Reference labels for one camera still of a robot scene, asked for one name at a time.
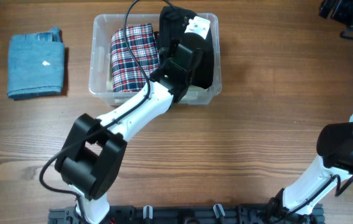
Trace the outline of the cream cloth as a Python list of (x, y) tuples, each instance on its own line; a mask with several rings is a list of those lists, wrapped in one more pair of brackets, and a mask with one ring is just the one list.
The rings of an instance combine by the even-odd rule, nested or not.
[[(108, 72), (107, 74), (107, 78), (106, 78), (106, 92), (107, 93), (113, 93), (113, 81), (112, 81), (112, 73), (111, 73), (111, 70)], [(203, 92), (206, 92), (206, 89), (203, 89), (201, 87), (198, 87), (198, 86), (190, 86), (189, 89), (188, 89), (188, 92), (186, 93), (186, 95), (182, 98), (182, 100), (180, 101), (180, 103), (187, 103), (188, 101), (191, 101), (191, 100), (198, 100), (199, 99), (199, 96), (198, 94), (199, 93), (203, 93)], [(124, 102), (126, 102), (128, 99), (130, 99), (130, 96), (129, 97), (119, 97), (119, 96), (114, 96), (114, 103), (117, 103), (117, 104), (123, 104)]]

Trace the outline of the black garment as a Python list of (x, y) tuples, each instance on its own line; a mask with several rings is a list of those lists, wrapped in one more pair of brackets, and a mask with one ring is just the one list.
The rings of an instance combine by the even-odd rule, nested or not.
[[(159, 54), (159, 61), (162, 64), (168, 58), (168, 50), (172, 40), (181, 40), (189, 19), (193, 19), (197, 14), (194, 11), (181, 7), (164, 6), (159, 17), (159, 31), (155, 35), (156, 47)], [(207, 89), (212, 85), (214, 75), (214, 50), (212, 45), (212, 31), (209, 28), (205, 38), (208, 46), (202, 61), (195, 71), (192, 85)]]

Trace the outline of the red plaid shirt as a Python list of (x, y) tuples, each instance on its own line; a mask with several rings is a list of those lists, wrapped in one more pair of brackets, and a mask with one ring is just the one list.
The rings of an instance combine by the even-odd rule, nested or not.
[(110, 68), (114, 92), (137, 92), (159, 68), (159, 54), (151, 24), (128, 26), (111, 36)]

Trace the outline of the blue denim jeans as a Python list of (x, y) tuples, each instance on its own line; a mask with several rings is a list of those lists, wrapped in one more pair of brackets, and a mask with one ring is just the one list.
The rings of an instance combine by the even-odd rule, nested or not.
[(64, 85), (65, 45), (60, 29), (11, 37), (7, 57), (7, 97), (25, 100), (59, 95)]

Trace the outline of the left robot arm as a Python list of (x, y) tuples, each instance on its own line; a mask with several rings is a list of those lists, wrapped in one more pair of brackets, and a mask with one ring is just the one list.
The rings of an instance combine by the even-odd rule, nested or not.
[(117, 109), (73, 124), (55, 169), (77, 195), (77, 213), (85, 223), (100, 223), (110, 210), (106, 192), (114, 183), (128, 142), (152, 119), (186, 95), (205, 51), (205, 34), (185, 32), (172, 43), (170, 57), (145, 86)]

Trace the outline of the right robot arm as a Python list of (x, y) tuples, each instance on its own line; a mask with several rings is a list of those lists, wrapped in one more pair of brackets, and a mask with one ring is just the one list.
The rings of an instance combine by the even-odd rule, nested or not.
[[(340, 38), (353, 40), (353, 0), (323, 0), (319, 16), (344, 24)], [(265, 223), (315, 223), (315, 206), (330, 191), (339, 197), (353, 183), (353, 114), (346, 123), (326, 125), (316, 151), (303, 174), (268, 202), (262, 213)]]

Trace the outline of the clear plastic storage container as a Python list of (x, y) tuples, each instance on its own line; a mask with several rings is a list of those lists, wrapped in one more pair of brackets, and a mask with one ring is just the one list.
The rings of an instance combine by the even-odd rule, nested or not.
[[(199, 93), (198, 100), (191, 100), (188, 105), (207, 105), (212, 98), (222, 91), (222, 72), (220, 63), (219, 20), (215, 14), (199, 13), (198, 16), (210, 21), (212, 44), (214, 48), (214, 75), (212, 86), (206, 92)], [(111, 36), (123, 25), (123, 14), (100, 14), (93, 23), (92, 53), (90, 62), (89, 90), (90, 93), (101, 98), (110, 106), (119, 106), (114, 103), (114, 96), (132, 98), (135, 92), (106, 92), (106, 78), (110, 68)]]

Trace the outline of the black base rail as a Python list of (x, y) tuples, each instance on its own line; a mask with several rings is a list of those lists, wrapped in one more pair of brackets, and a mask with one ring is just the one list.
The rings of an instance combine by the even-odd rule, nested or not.
[[(265, 204), (242, 204), (223, 207), (133, 207), (110, 206), (110, 211), (100, 223), (273, 223), (278, 217), (265, 216)], [(75, 207), (50, 209), (47, 223), (84, 223)], [(277, 223), (325, 224), (322, 204), (317, 204), (310, 215), (291, 215)]]

